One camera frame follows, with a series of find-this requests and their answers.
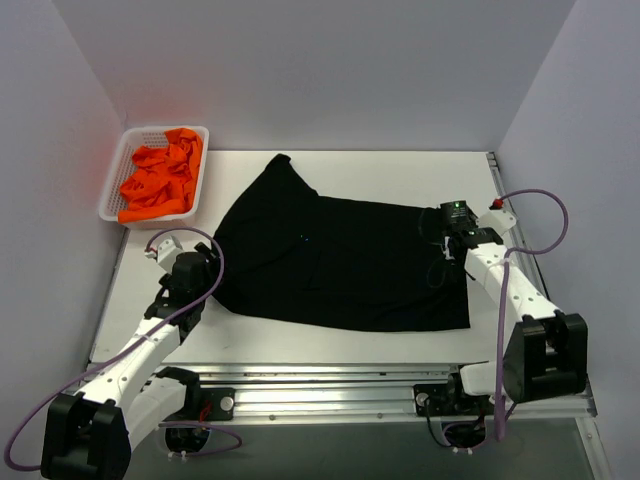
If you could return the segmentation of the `black t-shirt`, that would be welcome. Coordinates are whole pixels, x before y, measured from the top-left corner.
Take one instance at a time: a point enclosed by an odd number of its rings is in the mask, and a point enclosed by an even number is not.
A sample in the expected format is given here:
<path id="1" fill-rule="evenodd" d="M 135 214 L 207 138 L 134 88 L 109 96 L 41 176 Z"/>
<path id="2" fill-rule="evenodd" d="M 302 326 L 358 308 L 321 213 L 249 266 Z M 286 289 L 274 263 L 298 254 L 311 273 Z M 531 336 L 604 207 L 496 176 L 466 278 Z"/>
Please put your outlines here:
<path id="1" fill-rule="evenodd" d="M 470 325 L 467 277 L 441 249 L 441 213 L 326 197 L 279 154 L 215 232 L 227 310 L 362 332 Z"/>

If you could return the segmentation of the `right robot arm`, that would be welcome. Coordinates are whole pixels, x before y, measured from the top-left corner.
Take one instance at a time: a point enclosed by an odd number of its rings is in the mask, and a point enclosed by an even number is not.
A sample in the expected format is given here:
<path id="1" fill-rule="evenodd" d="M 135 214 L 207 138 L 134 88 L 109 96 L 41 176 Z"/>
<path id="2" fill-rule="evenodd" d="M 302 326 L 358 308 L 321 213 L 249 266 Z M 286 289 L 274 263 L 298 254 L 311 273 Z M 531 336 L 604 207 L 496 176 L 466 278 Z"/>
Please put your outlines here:
<path id="1" fill-rule="evenodd" d="M 481 216 L 464 200 L 442 203 L 418 220 L 421 237 L 440 248 L 447 271 L 463 271 L 498 308 L 495 359 L 461 366 L 443 390 L 455 412 L 469 411 L 480 396 L 528 403 L 586 388 L 587 324 L 548 300 L 516 265 L 516 250 L 504 243 L 516 224 L 501 200 Z"/>

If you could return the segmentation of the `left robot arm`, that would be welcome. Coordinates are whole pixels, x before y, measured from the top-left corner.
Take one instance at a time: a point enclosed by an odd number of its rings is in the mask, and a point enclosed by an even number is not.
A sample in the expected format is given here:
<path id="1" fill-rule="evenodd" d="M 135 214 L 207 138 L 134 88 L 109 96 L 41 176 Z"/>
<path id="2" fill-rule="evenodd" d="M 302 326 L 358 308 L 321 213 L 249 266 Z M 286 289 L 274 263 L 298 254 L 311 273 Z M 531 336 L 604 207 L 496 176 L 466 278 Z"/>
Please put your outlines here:
<path id="1" fill-rule="evenodd" d="M 185 252 L 167 239 L 153 254 L 162 288 L 126 346 L 91 369 L 75 394 L 58 394 L 46 418 L 40 473 L 47 479 L 121 479 L 135 447 L 167 416 L 194 417 L 200 391 L 180 376 L 153 379 L 199 323 L 225 268 L 216 242 Z"/>

